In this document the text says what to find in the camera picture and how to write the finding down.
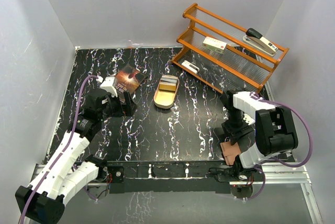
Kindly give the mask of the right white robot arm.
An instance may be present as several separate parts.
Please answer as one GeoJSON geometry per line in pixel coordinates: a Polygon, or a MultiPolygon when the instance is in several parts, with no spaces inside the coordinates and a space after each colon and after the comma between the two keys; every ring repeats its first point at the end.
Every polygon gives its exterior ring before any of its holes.
{"type": "Polygon", "coordinates": [[[262,161],[298,147],[291,110],[258,98],[253,92],[227,91],[220,96],[228,119],[222,129],[229,138],[223,150],[229,168],[223,174],[246,180],[262,161]]]}

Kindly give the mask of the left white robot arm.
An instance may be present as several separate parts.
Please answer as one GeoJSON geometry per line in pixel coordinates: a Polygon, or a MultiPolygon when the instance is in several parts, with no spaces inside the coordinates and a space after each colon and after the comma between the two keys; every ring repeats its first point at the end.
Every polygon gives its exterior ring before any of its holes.
{"type": "Polygon", "coordinates": [[[102,129],[106,119],[132,117],[136,105],[129,92],[125,102],[118,95],[98,88],[86,95],[84,105],[75,116],[57,150],[42,171],[27,187],[20,186],[15,193],[21,212],[19,222],[26,217],[37,223],[58,223],[65,206],[89,182],[107,178],[107,162],[90,155],[78,168],[74,168],[80,154],[102,129]]]}

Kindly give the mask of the pink leather card holder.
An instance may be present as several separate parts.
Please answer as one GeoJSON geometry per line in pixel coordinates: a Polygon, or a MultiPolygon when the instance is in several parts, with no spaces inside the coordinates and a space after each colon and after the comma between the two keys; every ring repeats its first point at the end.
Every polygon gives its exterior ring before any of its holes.
{"type": "Polygon", "coordinates": [[[228,166],[233,166],[236,156],[241,154],[238,143],[236,142],[235,144],[231,144],[230,141],[222,142],[220,147],[226,164],[228,166]]]}

